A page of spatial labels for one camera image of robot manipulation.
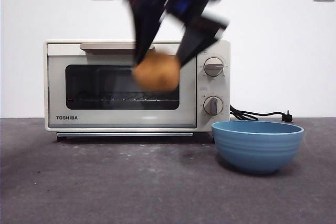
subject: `oven door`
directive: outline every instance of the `oven door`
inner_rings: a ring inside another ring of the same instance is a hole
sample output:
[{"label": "oven door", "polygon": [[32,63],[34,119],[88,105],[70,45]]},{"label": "oven door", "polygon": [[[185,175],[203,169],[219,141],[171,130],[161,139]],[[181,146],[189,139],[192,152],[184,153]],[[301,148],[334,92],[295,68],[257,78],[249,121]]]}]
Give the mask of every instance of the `oven door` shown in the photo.
[{"label": "oven door", "polygon": [[[80,44],[48,45],[50,128],[196,127],[196,59],[181,69],[176,90],[143,92],[132,78],[134,45],[108,45],[86,52]],[[155,48],[173,55],[178,44]]]}]

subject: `black power cord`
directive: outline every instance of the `black power cord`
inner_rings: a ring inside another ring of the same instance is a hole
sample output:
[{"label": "black power cord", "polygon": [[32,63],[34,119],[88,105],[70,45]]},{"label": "black power cord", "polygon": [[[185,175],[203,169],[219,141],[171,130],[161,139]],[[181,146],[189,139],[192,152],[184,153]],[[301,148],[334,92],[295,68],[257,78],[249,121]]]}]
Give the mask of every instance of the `black power cord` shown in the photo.
[{"label": "black power cord", "polygon": [[255,117],[257,116],[270,116],[270,115],[281,115],[281,120],[290,123],[293,121],[293,117],[291,114],[289,114],[289,110],[287,110],[287,114],[282,112],[272,112],[272,113],[255,113],[255,112],[249,112],[249,111],[243,111],[243,110],[237,110],[232,105],[230,105],[230,114],[235,116],[238,120],[249,120],[249,121],[258,121],[259,119]]}]

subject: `brown potato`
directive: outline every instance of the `brown potato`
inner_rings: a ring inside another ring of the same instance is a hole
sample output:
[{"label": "brown potato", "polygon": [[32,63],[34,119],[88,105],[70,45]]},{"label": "brown potato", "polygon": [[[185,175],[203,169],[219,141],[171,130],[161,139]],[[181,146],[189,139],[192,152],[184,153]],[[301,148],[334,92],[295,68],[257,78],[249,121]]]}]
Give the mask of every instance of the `brown potato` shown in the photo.
[{"label": "brown potato", "polygon": [[144,91],[172,91],[180,81],[180,68],[178,57],[150,50],[134,67],[133,76]]}]

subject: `oven door handle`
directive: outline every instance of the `oven door handle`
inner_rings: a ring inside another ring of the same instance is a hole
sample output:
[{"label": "oven door handle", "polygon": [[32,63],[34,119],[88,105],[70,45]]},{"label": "oven door handle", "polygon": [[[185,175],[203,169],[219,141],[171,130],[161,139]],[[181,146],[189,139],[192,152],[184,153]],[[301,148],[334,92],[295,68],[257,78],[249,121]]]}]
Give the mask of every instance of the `oven door handle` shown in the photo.
[{"label": "oven door handle", "polygon": [[129,54],[134,51],[135,44],[131,43],[82,43],[79,48],[86,53],[93,55],[106,55],[106,54]]}]

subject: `oven knob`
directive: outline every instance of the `oven knob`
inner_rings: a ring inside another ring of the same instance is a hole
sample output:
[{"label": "oven knob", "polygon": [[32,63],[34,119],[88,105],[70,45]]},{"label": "oven knob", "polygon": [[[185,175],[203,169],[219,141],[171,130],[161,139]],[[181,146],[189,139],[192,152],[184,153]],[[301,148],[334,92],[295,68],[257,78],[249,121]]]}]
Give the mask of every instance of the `oven knob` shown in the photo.
[{"label": "oven knob", "polygon": [[218,97],[209,97],[204,102],[204,110],[209,115],[218,115],[223,109],[223,102]]},{"label": "oven knob", "polygon": [[224,65],[222,61],[216,57],[212,57],[206,60],[204,64],[204,71],[209,76],[219,76],[223,72]]}]

